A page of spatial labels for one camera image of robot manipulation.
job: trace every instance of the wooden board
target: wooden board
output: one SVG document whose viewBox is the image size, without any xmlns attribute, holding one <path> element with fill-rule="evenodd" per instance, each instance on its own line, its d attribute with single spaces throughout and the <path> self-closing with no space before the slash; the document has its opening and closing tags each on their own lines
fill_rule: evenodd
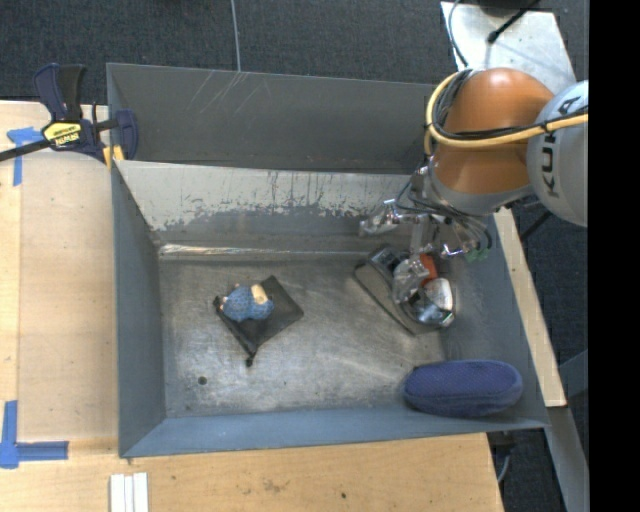
<svg viewBox="0 0 640 512">
<path fill-rule="evenodd" d="M 4 109 L 3 134 L 27 126 L 40 129 L 49 120 L 39 103 L 20 103 L 13 111 L 5 104 Z M 99 119 L 105 116 L 106 108 L 100 107 Z M 22 160 L 22 184 L 9 185 L 21 196 L 21 208 L 12 210 L 20 216 L 21 243 L 20 251 L 12 252 L 14 259 L 19 254 L 20 264 L 18 439 L 114 436 L 109 171 L 89 156 L 49 149 Z M 3 164 L 12 174 L 13 161 Z"/>
<path fill-rule="evenodd" d="M 509 276 L 517 307 L 520 308 L 544 403 L 547 407 L 564 407 L 567 405 L 567 398 L 558 371 L 558 363 L 513 214 L 503 208 L 494 215 L 494 218 L 504 248 L 505 260 L 511 271 Z"/>
<path fill-rule="evenodd" d="M 486 436 L 118 459 L 102 440 L 76 442 L 65 462 L 0 473 L 12 512 L 108 510 L 109 476 L 146 472 L 151 512 L 498 512 Z"/>
<path fill-rule="evenodd" d="M 13 147 L 6 136 L 20 106 L 0 102 L 0 151 Z M 13 186 L 13 161 L 0 162 L 0 389 L 2 400 L 17 397 L 20 296 L 20 189 Z"/>
</svg>

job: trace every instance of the black cable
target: black cable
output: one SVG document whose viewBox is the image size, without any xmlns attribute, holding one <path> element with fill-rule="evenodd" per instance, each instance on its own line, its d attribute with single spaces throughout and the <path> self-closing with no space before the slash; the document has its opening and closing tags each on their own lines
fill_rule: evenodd
<svg viewBox="0 0 640 512">
<path fill-rule="evenodd" d="M 502 34 L 507 28 L 509 28 L 511 25 L 513 25 L 520 18 L 522 18 L 522 16 L 524 16 L 524 14 L 529 9 L 531 9 L 535 4 L 537 4 L 539 1 L 540 0 L 533 0 L 533 2 L 531 2 L 526 7 L 522 7 L 516 14 L 514 14 L 513 16 L 511 16 L 511 18 L 509 18 L 507 21 L 505 21 L 498 29 L 496 29 L 493 32 L 491 32 L 489 34 L 489 36 L 487 37 L 487 43 L 489 43 L 489 44 L 495 43 L 496 39 L 498 39 L 498 37 L 500 37 L 500 34 Z"/>
<path fill-rule="evenodd" d="M 412 203 L 420 205 L 421 208 L 401 204 L 400 200 L 407 189 L 410 187 L 410 185 L 411 182 L 407 182 L 396 196 L 395 205 L 397 208 L 412 213 L 439 215 L 442 217 L 446 217 L 447 219 L 451 219 L 451 221 L 459 224 L 467 231 L 471 231 L 477 239 L 481 239 L 482 236 L 484 236 L 484 238 L 486 239 L 485 248 L 487 250 L 493 247 L 493 237 L 491 236 L 491 233 L 489 233 L 489 229 L 481 221 L 474 219 L 473 217 L 465 215 L 461 212 L 457 212 L 456 210 L 448 208 L 444 205 L 430 204 L 426 201 L 423 201 L 422 199 L 415 197 L 415 195 L 411 193 L 407 195 L 408 199 Z"/>
<path fill-rule="evenodd" d="M 493 128 L 489 130 L 475 130 L 475 131 L 466 131 L 466 132 L 458 132 L 458 133 L 447 132 L 443 128 L 443 125 L 445 123 L 448 110 L 451 104 L 453 103 L 453 100 L 457 95 L 458 90 L 463 85 L 463 83 L 467 80 L 469 75 L 471 75 L 471 73 L 472 73 L 472 70 L 470 69 L 466 69 L 458 73 L 454 77 L 454 79 L 447 85 L 447 87 L 441 92 L 441 94 L 439 95 L 439 97 L 436 99 L 434 103 L 433 120 L 432 120 L 433 128 L 440 135 L 448 139 L 462 140 L 462 141 L 484 140 L 484 139 L 501 137 L 504 135 L 513 135 L 513 134 L 517 134 L 519 132 L 529 130 L 532 128 L 543 128 L 546 131 L 546 126 L 549 123 L 573 119 L 581 115 L 587 114 L 589 112 L 589 105 L 584 105 L 569 114 L 557 116 L 557 117 L 554 117 L 553 119 L 547 119 L 547 120 L 540 121 L 538 123 L 533 123 L 530 125 L 509 126 L 504 128 Z"/>
<path fill-rule="evenodd" d="M 533 232 L 535 232 L 549 217 L 551 217 L 551 212 L 546 211 L 538 219 L 527 229 L 522 235 L 520 235 L 520 242 L 524 242 Z"/>
</svg>

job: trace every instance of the bin floor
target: bin floor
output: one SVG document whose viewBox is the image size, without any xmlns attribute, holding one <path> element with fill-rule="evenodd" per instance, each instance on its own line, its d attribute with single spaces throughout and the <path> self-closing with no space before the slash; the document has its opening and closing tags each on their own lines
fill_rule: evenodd
<svg viewBox="0 0 640 512">
<path fill-rule="evenodd" d="M 414 336 L 361 288 L 354 257 L 160 261 L 167 415 L 211 416 L 401 400 L 414 366 L 444 359 L 438 333 Z M 215 312 L 234 284 L 275 276 L 304 316 L 247 354 Z"/>
</svg>

